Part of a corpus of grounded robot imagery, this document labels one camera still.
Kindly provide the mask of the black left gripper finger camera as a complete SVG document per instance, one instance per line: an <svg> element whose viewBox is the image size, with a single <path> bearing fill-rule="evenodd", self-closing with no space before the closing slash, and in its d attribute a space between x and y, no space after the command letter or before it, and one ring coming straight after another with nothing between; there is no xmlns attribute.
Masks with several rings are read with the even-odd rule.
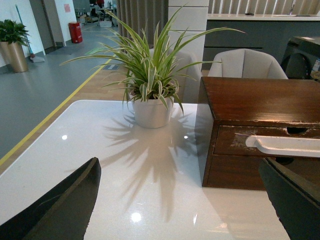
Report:
<svg viewBox="0 0 320 240"><path fill-rule="evenodd" d="M96 204L99 159L91 158L0 226L2 240L82 240Z"/></svg>

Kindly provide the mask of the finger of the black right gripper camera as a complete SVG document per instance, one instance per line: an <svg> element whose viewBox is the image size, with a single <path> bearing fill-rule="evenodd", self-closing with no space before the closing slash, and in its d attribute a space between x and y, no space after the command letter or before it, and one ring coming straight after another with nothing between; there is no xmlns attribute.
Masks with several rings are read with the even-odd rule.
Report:
<svg viewBox="0 0 320 240"><path fill-rule="evenodd" d="M276 215L291 240L320 238L320 187L264 158L258 172Z"/></svg>

